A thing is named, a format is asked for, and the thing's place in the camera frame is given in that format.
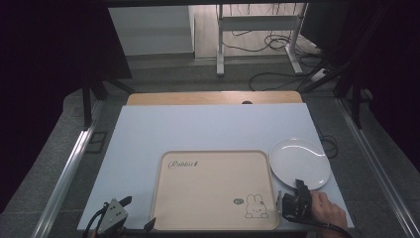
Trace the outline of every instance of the human hand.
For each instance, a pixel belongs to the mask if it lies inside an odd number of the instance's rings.
[[[323,223],[333,224],[345,230],[348,230],[346,211],[340,206],[332,203],[325,192],[311,191],[312,195],[312,215],[314,218]],[[327,230],[324,228],[316,228],[317,234],[322,238],[340,238],[345,237],[340,232]]]

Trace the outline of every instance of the white tabletop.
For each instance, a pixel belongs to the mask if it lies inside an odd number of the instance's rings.
[[[143,229],[151,218],[158,165],[168,151],[260,150],[297,137],[322,148],[305,103],[124,106],[77,229],[84,230],[103,202],[132,196],[125,226]],[[274,191],[293,189],[272,176]],[[348,214],[334,175],[319,190]],[[307,226],[281,219],[277,230]]]

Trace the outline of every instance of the plate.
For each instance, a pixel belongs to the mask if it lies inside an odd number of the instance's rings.
[[[310,190],[324,185],[330,177],[331,167],[324,151],[300,138],[289,138],[274,144],[269,153],[274,174],[289,186],[296,180],[305,182]]]

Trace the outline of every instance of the beige tray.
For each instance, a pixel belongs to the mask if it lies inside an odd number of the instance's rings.
[[[260,151],[168,152],[157,179],[157,230],[271,230],[271,173]]]

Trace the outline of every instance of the dark oval sticker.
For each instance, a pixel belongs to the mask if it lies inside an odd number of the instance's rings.
[[[240,199],[240,198],[236,198],[234,200],[234,203],[237,204],[237,205],[241,205],[242,203],[244,203],[244,200],[243,199]]]

